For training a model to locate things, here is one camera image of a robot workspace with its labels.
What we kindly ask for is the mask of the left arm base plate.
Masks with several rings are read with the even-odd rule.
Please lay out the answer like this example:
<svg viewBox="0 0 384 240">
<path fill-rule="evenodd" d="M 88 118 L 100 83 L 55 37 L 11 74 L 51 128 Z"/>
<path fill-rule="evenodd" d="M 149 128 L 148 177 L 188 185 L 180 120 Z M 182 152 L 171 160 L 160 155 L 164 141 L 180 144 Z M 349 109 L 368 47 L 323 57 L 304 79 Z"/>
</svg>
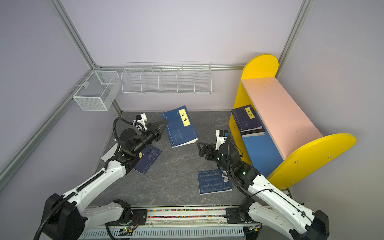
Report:
<svg viewBox="0 0 384 240">
<path fill-rule="evenodd" d="M 144 226 L 147 220 L 147 209 L 131 209 L 124 211 L 123 215 L 114 222 L 107 223 L 109 226 Z"/>
</svg>

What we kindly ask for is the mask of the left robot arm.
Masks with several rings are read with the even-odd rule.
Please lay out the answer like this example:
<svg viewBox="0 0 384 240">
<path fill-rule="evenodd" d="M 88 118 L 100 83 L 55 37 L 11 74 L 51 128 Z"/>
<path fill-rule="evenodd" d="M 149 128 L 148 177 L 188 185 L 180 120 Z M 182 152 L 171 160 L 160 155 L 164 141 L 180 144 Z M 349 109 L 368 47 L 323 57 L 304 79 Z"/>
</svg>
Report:
<svg viewBox="0 0 384 240">
<path fill-rule="evenodd" d="M 113 135 L 117 141 L 113 155 L 84 183 L 46 200 L 34 239 L 45 234 L 52 240 L 77 240 L 84 232 L 109 222 L 130 223 L 133 217 L 131 205 L 125 201 L 115 200 L 89 211 L 86 208 L 107 187 L 135 168 L 141 159 L 140 153 L 153 141 L 161 139 L 167 123 L 164 119 L 143 125 L 117 117 L 113 122 Z"/>
</svg>

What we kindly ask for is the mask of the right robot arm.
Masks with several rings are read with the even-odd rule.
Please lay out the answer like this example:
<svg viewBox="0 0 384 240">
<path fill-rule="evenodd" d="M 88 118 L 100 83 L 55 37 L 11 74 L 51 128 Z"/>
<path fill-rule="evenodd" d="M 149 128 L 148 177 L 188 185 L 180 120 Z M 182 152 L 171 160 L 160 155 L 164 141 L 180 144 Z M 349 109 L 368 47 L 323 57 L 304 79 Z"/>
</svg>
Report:
<svg viewBox="0 0 384 240">
<path fill-rule="evenodd" d="M 239 207 L 239 220 L 257 222 L 290 240 L 326 240 L 330 235 L 329 217 L 297 203 L 275 187 L 253 166 L 243 162 L 239 150 L 227 141 L 198 143 L 199 155 L 214 161 L 218 169 L 246 196 Z"/>
</svg>

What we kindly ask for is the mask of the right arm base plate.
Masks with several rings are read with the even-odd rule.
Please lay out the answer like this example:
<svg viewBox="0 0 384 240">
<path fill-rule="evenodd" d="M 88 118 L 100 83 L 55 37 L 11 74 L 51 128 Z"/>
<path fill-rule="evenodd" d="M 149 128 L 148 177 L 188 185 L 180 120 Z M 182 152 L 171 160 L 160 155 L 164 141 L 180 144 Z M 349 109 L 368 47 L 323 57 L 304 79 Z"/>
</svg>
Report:
<svg viewBox="0 0 384 240">
<path fill-rule="evenodd" d="M 237 208 L 225 208 L 226 214 L 225 218 L 227 219 L 228 224 L 255 224 L 261 225 L 260 222 L 256 222 L 251 219 L 251 217 L 241 210 L 239 207 Z"/>
</svg>

